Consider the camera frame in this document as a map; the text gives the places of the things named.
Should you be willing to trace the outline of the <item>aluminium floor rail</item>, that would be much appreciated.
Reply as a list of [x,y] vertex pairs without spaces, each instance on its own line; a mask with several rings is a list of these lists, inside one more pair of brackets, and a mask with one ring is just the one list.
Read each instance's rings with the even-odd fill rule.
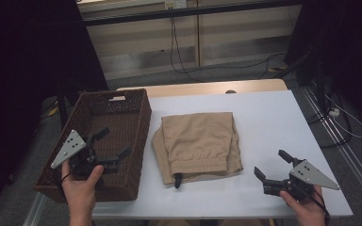
[[346,164],[350,167],[356,180],[362,186],[362,161],[354,152],[350,142],[355,139],[362,139],[362,122],[346,111],[339,101],[334,101],[325,95],[325,100],[331,103],[331,108],[339,109],[338,117],[330,117],[323,113],[317,102],[317,98],[311,88],[301,88],[301,93],[309,102],[314,115],[308,118],[308,124],[320,123],[332,140],[330,144],[319,143],[322,150],[338,149]]
[[31,203],[31,206],[25,217],[23,226],[38,226],[41,220],[43,209],[46,205],[47,197],[38,192]]

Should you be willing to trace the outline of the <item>beige cabinet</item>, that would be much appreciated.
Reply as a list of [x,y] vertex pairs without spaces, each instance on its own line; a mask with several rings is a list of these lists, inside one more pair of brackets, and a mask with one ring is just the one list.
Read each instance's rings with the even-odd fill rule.
[[[165,0],[77,0],[83,19],[166,10]],[[187,0],[186,8],[254,0]],[[285,52],[301,7],[263,8],[90,26],[107,80]]]

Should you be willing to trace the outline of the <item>white wall socket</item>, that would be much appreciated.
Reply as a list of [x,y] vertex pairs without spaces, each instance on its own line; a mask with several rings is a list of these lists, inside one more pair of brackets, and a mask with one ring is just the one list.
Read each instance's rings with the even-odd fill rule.
[[181,9],[188,6],[187,0],[165,0],[164,5],[165,9]]

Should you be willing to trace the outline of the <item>brown wicker basket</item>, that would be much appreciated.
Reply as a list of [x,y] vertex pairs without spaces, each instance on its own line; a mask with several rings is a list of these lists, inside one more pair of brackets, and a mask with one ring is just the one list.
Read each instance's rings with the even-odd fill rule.
[[106,172],[96,188],[99,202],[131,202],[138,197],[144,147],[152,109],[145,89],[83,93],[65,124],[57,145],[48,158],[34,189],[55,202],[65,201],[58,188],[59,169],[51,164],[65,138],[75,130],[81,137],[107,128],[108,135],[97,141],[99,157],[113,157],[125,148],[130,154],[115,173]]

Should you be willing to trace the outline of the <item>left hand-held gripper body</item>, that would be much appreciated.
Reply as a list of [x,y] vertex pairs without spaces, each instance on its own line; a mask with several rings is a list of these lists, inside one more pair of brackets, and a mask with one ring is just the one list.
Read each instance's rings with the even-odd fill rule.
[[92,148],[88,147],[88,137],[81,137],[77,131],[72,130],[52,161],[51,168],[57,169],[68,160],[71,172],[77,176],[90,176],[96,166],[103,166],[104,174],[117,173],[120,162],[109,164],[106,162],[107,158],[99,157],[94,145]]

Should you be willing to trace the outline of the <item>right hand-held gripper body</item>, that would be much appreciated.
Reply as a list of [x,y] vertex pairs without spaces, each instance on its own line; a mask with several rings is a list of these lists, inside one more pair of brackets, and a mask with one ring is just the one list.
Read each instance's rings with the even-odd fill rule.
[[288,160],[288,163],[291,163],[293,168],[289,172],[287,179],[275,181],[263,176],[263,192],[266,195],[278,196],[281,190],[285,190],[295,200],[303,201],[314,193],[314,186],[340,190],[340,186],[336,182],[306,159],[292,158]]

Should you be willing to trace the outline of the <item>black curtain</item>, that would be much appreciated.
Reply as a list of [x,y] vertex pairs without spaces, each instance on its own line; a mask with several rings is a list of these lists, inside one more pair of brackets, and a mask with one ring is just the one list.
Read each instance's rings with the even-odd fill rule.
[[0,0],[0,193],[40,121],[42,102],[107,82],[76,0]]
[[362,0],[303,0],[285,62],[306,53],[362,114]]

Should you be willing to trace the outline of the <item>person's right hand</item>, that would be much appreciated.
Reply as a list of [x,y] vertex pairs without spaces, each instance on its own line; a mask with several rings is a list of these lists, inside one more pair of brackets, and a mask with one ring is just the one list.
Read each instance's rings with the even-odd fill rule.
[[313,201],[297,202],[284,190],[279,195],[295,213],[299,226],[325,226],[325,213]]

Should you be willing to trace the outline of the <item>person's left hand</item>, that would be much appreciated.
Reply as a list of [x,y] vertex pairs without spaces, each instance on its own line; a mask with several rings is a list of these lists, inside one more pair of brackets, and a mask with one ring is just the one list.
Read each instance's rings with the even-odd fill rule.
[[89,216],[92,219],[92,210],[95,206],[95,185],[102,176],[104,168],[96,166],[86,181],[76,181],[71,175],[69,161],[61,167],[63,177],[61,185],[69,205],[71,216]]

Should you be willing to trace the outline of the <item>white table cover sheet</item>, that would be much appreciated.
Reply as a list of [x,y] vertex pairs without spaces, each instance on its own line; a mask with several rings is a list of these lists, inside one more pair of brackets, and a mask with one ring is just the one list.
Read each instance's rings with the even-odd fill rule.
[[290,218],[285,202],[263,192],[254,170],[267,178],[288,178],[291,165],[279,156],[284,150],[306,159],[328,177],[331,171],[295,97],[289,90],[238,94],[157,97],[150,130],[164,116],[198,112],[230,112],[239,132],[243,170],[235,176],[165,186],[150,144],[145,146],[139,196],[133,202],[99,202],[96,219],[159,218]]

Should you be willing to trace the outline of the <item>black metal crossbar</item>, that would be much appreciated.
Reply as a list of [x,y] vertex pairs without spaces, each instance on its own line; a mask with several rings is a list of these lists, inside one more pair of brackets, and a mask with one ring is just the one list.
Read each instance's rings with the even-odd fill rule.
[[92,17],[84,19],[85,26],[96,26],[105,24],[123,24],[139,21],[149,21],[167,18],[177,18],[186,16],[206,15],[224,12],[234,12],[242,10],[254,10],[263,8],[280,8],[302,5],[305,0],[255,0],[254,2],[216,5],[197,8],[181,8],[181,9],[166,9],[153,12],[142,12],[126,15],[110,15],[103,17]]

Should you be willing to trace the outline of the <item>khaki pants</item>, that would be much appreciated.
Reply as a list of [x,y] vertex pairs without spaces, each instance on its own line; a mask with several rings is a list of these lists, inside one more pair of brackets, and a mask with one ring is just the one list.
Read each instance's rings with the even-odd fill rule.
[[176,188],[243,170],[239,133],[231,112],[163,117],[152,146],[163,183]]

